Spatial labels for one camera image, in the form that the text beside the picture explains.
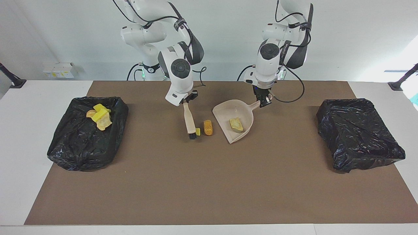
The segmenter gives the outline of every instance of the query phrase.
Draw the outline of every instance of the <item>dustpan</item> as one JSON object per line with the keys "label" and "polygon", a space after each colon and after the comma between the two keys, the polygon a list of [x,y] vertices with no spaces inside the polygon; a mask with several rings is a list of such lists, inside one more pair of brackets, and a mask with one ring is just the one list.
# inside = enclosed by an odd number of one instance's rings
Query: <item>dustpan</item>
{"label": "dustpan", "polygon": [[[228,100],[213,108],[212,113],[215,115],[229,143],[236,142],[248,134],[254,121],[252,111],[259,106],[259,100],[251,105],[247,105],[241,100]],[[243,133],[236,133],[232,130],[229,124],[229,120],[232,118],[240,118],[244,128]]]}

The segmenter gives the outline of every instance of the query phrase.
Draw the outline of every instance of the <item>black trash bag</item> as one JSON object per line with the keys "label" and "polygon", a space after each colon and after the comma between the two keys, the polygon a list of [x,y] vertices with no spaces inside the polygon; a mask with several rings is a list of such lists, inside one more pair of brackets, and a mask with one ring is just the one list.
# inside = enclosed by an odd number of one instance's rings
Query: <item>black trash bag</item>
{"label": "black trash bag", "polygon": [[405,151],[369,100],[325,100],[316,117],[318,133],[332,152],[336,170],[349,173],[405,159]]}
{"label": "black trash bag", "polygon": [[[112,124],[101,131],[86,113],[102,104],[111,110]],[[122,141],[128,106],[120,97],[74,98],[59,122],[48,158],[69,171],[100,169],[113,161]]]}

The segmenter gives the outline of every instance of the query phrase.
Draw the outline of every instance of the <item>sponge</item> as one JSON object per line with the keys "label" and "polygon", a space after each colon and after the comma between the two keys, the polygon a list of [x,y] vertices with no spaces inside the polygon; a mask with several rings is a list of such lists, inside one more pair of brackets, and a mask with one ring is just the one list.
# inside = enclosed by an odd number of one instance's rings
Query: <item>sponge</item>
{"label": "sponge", "polygon": [[231,128],[232,128],[233,131],[235,131],[237,133],[243,133],[244,132],[244,128],[242,127],[241,121],[238,117],[230,119],[229,124],[231,125]]}
{"label": "sponge", "polygon": [[109,113],[105,108],[100,109],[95,115],[93,115],[92,120],[97,123],[97,121],[102,118],[106,113]]}
{"label": "sponge", "polygon": [[102,104],[97,104],[95,106],[93,106],[94,110],[96,110],[96,112],[102,110],[102,109],[106,109],[108,112],[111,112],[110,109],[107,109],[105,106],[103,106]]}
{"label": "sponge", "polygon": [[212,122],[210,120],[205,120],[203,122],[203,127],[204,127],[204,131],[205,131],[205,135],[212,135],[213,134]]}

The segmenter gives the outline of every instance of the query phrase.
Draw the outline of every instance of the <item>white table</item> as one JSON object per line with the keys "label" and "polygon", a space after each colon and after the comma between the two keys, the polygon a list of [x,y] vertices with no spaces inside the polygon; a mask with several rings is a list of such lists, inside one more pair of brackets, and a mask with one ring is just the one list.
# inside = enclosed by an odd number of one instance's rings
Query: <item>white table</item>
{"label": "white table", "polygon": [[[52,162],[46,158],[56,125],[74,97],[92,81],[27,81],[0,100],[0,234],[418,234],[418,224],[24,226]],[[386,83],[349,83],[358,98],[371,100],[407,158],[396,166],[418,199],[418,112],[402,92]]]}

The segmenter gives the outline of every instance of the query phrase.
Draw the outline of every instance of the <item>cable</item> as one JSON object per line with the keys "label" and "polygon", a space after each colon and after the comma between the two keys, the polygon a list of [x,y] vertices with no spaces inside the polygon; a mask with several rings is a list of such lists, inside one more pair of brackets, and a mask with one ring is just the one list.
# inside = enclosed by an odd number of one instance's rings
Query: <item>cable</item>
{"label": "cable", "polygon": [[167,19],[167,18],[174,18],[174,19],[179,19],[178,17],[176,17],[176,16],[171,16],[171,15],[168,15],[168,16],[164,16],[164,17],[161,17],[161,18],[158,18],[158,19],[155,19],[155,20],[146,20],[146,19],[144,19],[144,18],[142,18],[139,14],[138,14],[138,12],[136,12],[136,10],[135,10],[135,8],[132,6],[132,4],[131,4],[131,2],[130,2],[130,0],[126,0],[126,2],[129,4],[129,6],[132,8],[132,10],[135,12],[135,14],[136,14],[136,16],[138,17],[138,18],[140,18],[142,21],[145,21],[145,22],[147,22],[147,23],[152,23],[152,22],[156,22],[156,21],[159,21],[159,20],[163,20],[163,19]]}
{"label": "cable", "polygon": [[310,31],[311,31],[310,29],[309,30],[306,29],[306,33],[308,34],[308,37],[309,37],[308,43],[306,45],[302,46],[302,45],[291,45],[290,44],[289,46],[293,46],[293,47],[305,47],[305,46],[308,46],[311,43],[311,40],[312,40]]}
{"label": "cable", "polygon": [[285,16],[283,19],[281,19],[281,20],[277,20],[277,9],[279,8],[279,0],[277,0],[277,5],[276,5],[276,15],[275,15],[275,19],[276,19],[276,22],[277,23],[280,23],[280,22],[282,22],[283,20],[285,20],[287,17],[289,17],[289,16],[291,16],[291,15],[301,15],[301,16],[303,16],[303,14],[302,13],[300,13],[300,12],[295,12],[295,13],[291,13],[291,14],[289,14],[289,15],[287,15],[287,16]]}
{"label": "cable", "polygon": [[122,15],[123,16],[125,16],[125,18],[127,19],[127,20],[129,20],[130,22],[132,22],[132,23],[136,23],[135,21],[133,21],[133,20],[130,20],[126,15],[125,15],[125,13],[120,9],[120,7],[116,4],[116,2],[115,2],[115,0],[112,0],[113,1],[113,3],[116,5],[116,7],[119,9],[119,11],[122,13]]}
{"label": "cable", "polygon": [[287,101],[287,100],[279,100],[272,92],[271,92],[271,90],[270,90],[270,93],[271,93],[271,95],[277,100],[277,101],[280,101],[280,102],[282,102],[282,103],[293,103],[293,102],[295,102],[295,101],[297,101],[297,100],[299,100],[300,98],[302,98],[302,96],[305,94],[305,84],[303,84],[303,81],[301,80],[301,78],[298,76],[298,75],[296,75],[292,70],[290,70],[284,63],[282,63],[283,64],[283,66],[287,69],[287,70],[289,70],[293,75],[295,75],[295,77],[301,82],[301,84],[302,84],[302,94],[298,97],[298,98],[296,98],[296,99],[294,99],[294,100],[290,100],[290,101]]}
{"label": "cable", "polygon": [[135,70],[134,72],[133,72],[133,79],[136,81],[136,77],[135,77],[135,75],[136,75],[136,72],[137,71],[141,71],[142,72],[142,69],[137,69],[137,70]]}
{"label": "cable", "polygon": [[206,71],[206,69],[207,69],[207,67],[206,66],[204,66],[200,71],[196,71],[196,70],[192,70],[193,72],[195,72],[195,73],[199,73],[199,79],[200,79],[200,85],[196,85],[196,86],[193,86],[193,88],[196,88],[196,87],[205,87],[206,85],[205,84],[203,84],[203,82],[202,82],[202,73],[204,72],[204,71]]}
{"label": "cable", "polygon": [[244,71],[245,71],[245,70],[247,70],[248,68],[253,67],[253,66],[254,66],[254,65],[249,65],[249,66],[245,67],[245,68],[241,71],[240,75],[238,76],[237,81],[239,81],[239,80],[240,80],[240,77],[241,77],[241,75],[244,73]]}
{"label": "cable", "polygon": [[190,45],[191,45],[191,40],[192,40],[191,30],[190,30],[190,29],[188,29],[188,28],[186,28],[186,30],[187,30],[187,33],[189,33],[190,42],[189,42],[189,45],[187,46],[187,50],[184,52],[184,59],[186,59],[186,53],[187,53],[188,51],[190,51]]}
{"label": "cable", "polygon": [[128,76],[126,77],[126,81],[129,81],[129,75],[136,66],[139,66],[139,64],[135,64],[134,66],[132,66],[132,68],[129,70]]}

